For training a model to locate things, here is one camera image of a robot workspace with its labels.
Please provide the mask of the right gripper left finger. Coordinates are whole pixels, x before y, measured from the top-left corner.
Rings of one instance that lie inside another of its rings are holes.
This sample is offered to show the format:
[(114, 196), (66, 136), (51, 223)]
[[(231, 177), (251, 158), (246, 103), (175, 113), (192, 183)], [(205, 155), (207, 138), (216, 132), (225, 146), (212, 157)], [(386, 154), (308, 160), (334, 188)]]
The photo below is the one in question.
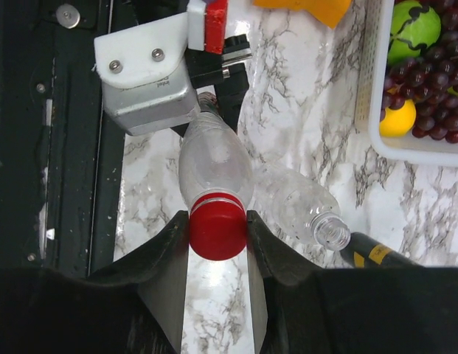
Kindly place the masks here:
[(179, 353), (189, 255), (180, 211), (88, 278), (0, 269), (0, 353)]

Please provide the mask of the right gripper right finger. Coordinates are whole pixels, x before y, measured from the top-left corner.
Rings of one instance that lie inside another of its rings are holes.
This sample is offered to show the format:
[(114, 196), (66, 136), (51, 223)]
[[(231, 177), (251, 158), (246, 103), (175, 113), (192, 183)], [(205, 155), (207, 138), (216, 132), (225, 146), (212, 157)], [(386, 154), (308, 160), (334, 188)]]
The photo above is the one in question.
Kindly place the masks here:
[(458, 353), (458, 268), (321, 268), (247, 228), (256, 353)]

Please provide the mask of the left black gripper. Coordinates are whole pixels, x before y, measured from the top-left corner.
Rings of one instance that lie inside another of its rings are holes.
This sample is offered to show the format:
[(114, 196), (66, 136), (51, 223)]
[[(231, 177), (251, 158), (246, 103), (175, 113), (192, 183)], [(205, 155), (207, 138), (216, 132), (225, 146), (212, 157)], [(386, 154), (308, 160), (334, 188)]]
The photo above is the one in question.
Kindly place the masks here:
[[(245, 62), (251, 58), (251, 47), (246, 34), (233, 35), (224, 40), (222, 53), (215, 54), (187, 49), (184, 60), (190, 88), (214, 86), (218, 108), (223, 121), (237, 133), (240, 110), (249, 90)], [(189, 124), (171, 129), (184, 137)]]

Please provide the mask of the bottle with red label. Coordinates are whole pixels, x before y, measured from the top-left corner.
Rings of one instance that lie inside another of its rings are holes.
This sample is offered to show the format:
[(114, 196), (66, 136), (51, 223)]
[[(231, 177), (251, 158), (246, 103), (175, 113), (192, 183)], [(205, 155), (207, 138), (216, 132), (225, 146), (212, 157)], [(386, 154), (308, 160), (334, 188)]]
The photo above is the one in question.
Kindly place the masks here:
[(189, 123), (178, 159), (179, 188), (188, 210), (210, 193), (228, 194), (246, 209), (254, 191), (247, 149), (223, 121), (214, 94), (198, 95), (200, 112)]

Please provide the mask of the clear plastic bottle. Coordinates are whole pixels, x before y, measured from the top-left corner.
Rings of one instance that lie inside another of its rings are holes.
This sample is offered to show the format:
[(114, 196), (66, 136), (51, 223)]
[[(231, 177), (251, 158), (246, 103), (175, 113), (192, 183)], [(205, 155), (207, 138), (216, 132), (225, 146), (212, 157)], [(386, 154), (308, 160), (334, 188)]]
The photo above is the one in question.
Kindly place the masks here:
[(331, 251), (346, 248), (350, 230), (338, 201), (322, 185), (280, 164), (263, 164), (254, 177), (256, 205), (284, 233)]

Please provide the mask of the red bottle cap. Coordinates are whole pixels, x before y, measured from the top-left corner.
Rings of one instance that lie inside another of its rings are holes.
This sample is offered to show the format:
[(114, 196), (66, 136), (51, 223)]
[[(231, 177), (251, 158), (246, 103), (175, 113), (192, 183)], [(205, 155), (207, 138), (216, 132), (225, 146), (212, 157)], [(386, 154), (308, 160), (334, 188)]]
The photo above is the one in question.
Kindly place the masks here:
[(190, 216), (190, 245), (206, 260), (222, 261), (246, 247), (246, 213), (227, 201), (212, 201)]

